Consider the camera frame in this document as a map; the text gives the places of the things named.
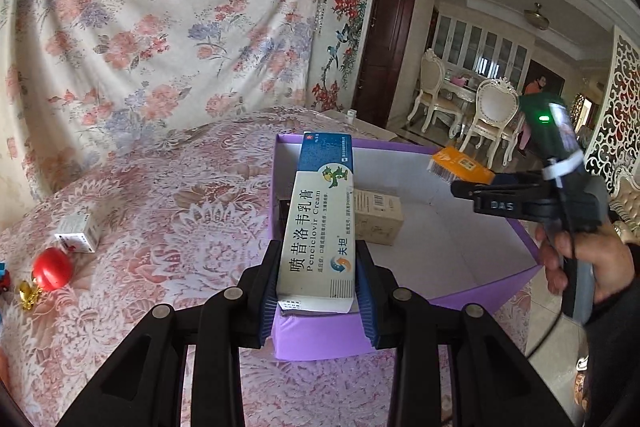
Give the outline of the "right hand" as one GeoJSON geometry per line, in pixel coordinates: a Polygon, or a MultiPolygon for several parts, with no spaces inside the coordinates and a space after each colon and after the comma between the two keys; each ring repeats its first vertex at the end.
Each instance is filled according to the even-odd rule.
{"type": "Polygon", "coordinates": [[[636,276],[631,251],[618,236],[612,223],[605,221],[597,232],[575,233],[561,231],[548,239],[543,225],[537,225],[535,241],[539,246],[539,262],[551,294],[561,295],[567,286],[560,257],[576,258],[592,266],[593,301],[602,303],[608,297],[627,288],[636,276]]]}

